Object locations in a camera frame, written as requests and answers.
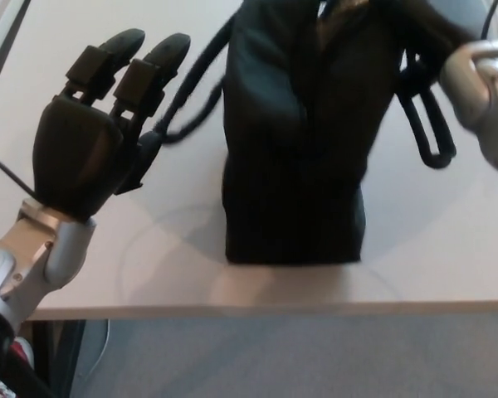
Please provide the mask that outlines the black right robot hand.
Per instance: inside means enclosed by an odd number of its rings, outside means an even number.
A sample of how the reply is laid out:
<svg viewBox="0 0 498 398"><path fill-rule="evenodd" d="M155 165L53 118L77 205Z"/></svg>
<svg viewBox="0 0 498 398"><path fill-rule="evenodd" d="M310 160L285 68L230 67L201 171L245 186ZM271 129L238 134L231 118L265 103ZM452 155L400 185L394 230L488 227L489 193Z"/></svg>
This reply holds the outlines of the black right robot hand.
<svg viewBox="0 0 498 398"><path fill-rule="evenodd" d="M441 14L428 1L408 1L412 19L412 48L419 54L445 60L461 46L479 39L479 35Z"/></svg>

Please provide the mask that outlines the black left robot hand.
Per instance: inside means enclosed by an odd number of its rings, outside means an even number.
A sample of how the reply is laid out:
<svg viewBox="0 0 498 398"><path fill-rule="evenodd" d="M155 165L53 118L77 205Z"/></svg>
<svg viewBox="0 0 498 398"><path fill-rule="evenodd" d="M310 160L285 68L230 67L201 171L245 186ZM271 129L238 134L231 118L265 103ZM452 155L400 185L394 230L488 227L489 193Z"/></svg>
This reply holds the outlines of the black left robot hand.
<svg viewBox="0 0 498 398"><path fill-rule="evenodd" d="M111 195L142 186L159 141L140 133L191 43L189 35L175 33L137 59L144 39L144 31L130 28L86 47L43 110L32 153L43 205L86 220Z"/></svg>

